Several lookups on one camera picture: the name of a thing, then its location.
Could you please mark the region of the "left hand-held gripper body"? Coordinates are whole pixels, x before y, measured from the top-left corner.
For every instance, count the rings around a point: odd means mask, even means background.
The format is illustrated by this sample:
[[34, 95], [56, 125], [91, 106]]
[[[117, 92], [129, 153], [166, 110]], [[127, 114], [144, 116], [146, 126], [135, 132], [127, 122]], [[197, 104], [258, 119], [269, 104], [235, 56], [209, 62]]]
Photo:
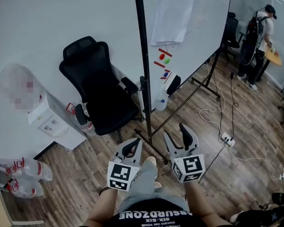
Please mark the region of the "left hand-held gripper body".
[[122, 191], [129, 191], [140, 172], [140, 157], [113, 157], [108, 164], [107, 186]]

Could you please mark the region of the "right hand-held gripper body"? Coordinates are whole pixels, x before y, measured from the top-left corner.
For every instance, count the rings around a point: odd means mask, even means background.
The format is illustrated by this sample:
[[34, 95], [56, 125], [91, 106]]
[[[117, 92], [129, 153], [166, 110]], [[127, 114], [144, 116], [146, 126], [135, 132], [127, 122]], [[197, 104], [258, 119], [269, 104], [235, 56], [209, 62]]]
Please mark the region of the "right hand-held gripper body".
[[171, 149], [169, 154], [172, 172], [180, 183], [200, 180], [205, 173], [204, 156], [198, 148]]

